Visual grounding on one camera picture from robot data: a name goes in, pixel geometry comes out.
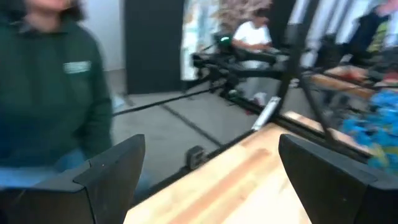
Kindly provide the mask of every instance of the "wooden tabletop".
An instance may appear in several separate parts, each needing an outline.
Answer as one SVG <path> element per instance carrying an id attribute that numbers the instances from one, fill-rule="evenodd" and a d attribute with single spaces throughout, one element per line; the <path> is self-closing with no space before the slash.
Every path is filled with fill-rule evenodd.
<path id="1" fill-rule="evenodd" d="M 299 114 L 286 115 L 319 128 Z M 279 136 L 286 133 L 268 124 L 132 208 L 124 223 L 310 223 L 279 157 Z"/>
<path id="2" fill-rule="evenodd" d="M 310 128 L 313 128 L 317 131 L 322 131 L 322 126 L 320 123 L 318 123 L 312 119 L 306 118 L 306 117 L 302 116 L 301 114 L 297 114 L 297 113 L 294 113 L 293 111 L 290 111 L 290 112 L 286 113 L 285 116 L 295 119 L 296 121 L 298 121 L 304 125 L 307 125 Z M 363 151 L 366 154 L 369 154 L 369 155 L 374 154 L 374 152 L 372 150 L 370 150 L 368 147 L 360 146 L 359 144 L 356 144 L 355 141 L 353 140 L 353 138 L 351 138 L 350 136 L 348 136 L 344 133 L 341 133 L 337 130 L 334 130 L 334 129 L 330 129 L 330 131 L 335 139 L 345 142 L 347 145 L 354 147 L 356 149 L 359 149 L 360 151 Z"/>
<path id="3" fill-rule="evenodd" d="M 330 70 L 327 70 L 327 73 L 334 74 L 336 76 L 340 76 L 345 73 L 347 69 L 351 69 L 354 71 L 356 74 L 356 77 L 358 77 L 358 80 L 364 79 L 365 78 L 365 73 L 366 70 L 354 66 L 345 66 L 345 67 L 336 67 L 332 68 Z M 312 75 L 311 76 L 311 81 L 316 83 L 317 85 L 321 86 L 326 86 L 328 88 L 334 89 L 334 90 L 344 90 L 347 93 L 354 94 L 356 96 L 368 99 L 374 94 L 374 90 L 370 90 L 367 88 L 358 88 L 357 85 L 345 82 L 343 80 L 337 80 L 332 77 L 327 77 L 322 74 L 318 75 Z"/>

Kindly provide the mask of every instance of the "decorative mural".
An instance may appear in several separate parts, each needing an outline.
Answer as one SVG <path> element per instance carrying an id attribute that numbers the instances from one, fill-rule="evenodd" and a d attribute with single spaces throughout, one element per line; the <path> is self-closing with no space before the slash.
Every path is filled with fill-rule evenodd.
<path id="1" fill-rule="evenodd" d="M 185 3 L 180 54 L 184 81 L 198 78 L 197 68 L 191 65 L 191 54 L 212 44 L 212 34 L 219 31 L 218 9 L 216 0 L 187 0 Z"/>
<path id="2" fill-rule="evenodd" d="M 250 19 L 260 7 L 269 7 L 271 0 L 187 0 L 183 19 L 181 46 L 181 79 L 198 79 L 197 68 L 191 65 L 191 54 L 213 43 L 215 32 L 234 32 L 240 23 Z"/>
<path id="3" fill-rule="evenodd" d="M 250 20 L 256 9 L 270 7 L 271 3 L 271 0 L 220 0 L 220 29 L 235 32 L 240 24 Z"/>

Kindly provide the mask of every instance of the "blue plastic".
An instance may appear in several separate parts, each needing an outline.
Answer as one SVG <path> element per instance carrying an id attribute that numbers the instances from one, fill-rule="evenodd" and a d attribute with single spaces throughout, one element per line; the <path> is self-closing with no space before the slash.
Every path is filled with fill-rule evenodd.
<path id="1" fill-rule="evenodd" d="M 376 110 L 366 114 L 364 119 L 351 117 L 344 120 L 341 130 L 359 145 L 370 149 L 381 146 L 386 151 L 398 147 L 398 93 L 383 90 L 372 96 L 370 106 Z M 373 157 L 368 160 L 368 165 L 398 174 L 398 150 L 396 154 Z"/>

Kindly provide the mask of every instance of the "concrete floor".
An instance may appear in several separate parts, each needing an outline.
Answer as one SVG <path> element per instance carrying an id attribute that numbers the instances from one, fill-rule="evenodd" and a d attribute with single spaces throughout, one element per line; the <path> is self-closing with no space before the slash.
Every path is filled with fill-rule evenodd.
<path id="1" fill-rule="evenodd" d="M 108 82 L 114 94 L 123 93 L 124 71 L 109 72 Z M 267 90 L 268 96 L 271 97 L 278 87 L 277 81 L 265 79 L 261 82 Z M 204 88 L 206 88 L 206 85 L 198 86 L 190 91 L 198 91 Z M 132 95 L 129 99 L 134 105 L 125 104 L 119 107 L 117 111 L 179 95 L 181 93 Z M 241 108 L 230 106 L 220 97 L 209 93 L 194 96 L 191 100 L 174 101 L 167 105 L 214 136 L 221 143 L 227 143 L 249 130 L 257 118 L 254 115 L 246 115 Z M 305 116 L 313 117 L 300 89 L 290 90 L 285 105 L 283 111 L 293 110 Z M 185 152 L 191 147 L 199 145 L 208 152 L 218 148 L 160 106 L 124 114 L 114 119 L 113 138 L 116 144 L 135 134 L 145 134 L 147 150 L 144 169 L 151 176 L 153 184 L 178 171 L 184 165 Z"/>

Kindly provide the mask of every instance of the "green hoodie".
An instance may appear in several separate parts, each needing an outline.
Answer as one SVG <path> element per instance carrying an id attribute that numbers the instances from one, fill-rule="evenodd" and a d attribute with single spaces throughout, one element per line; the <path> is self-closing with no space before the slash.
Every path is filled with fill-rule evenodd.
<path id="1" fill-rule="evenodd" d="M 95 40 L 65 19 L 51 34 L 0 22 L 0 166 L 42 166 L 111 147 L 111 100 Z"/>

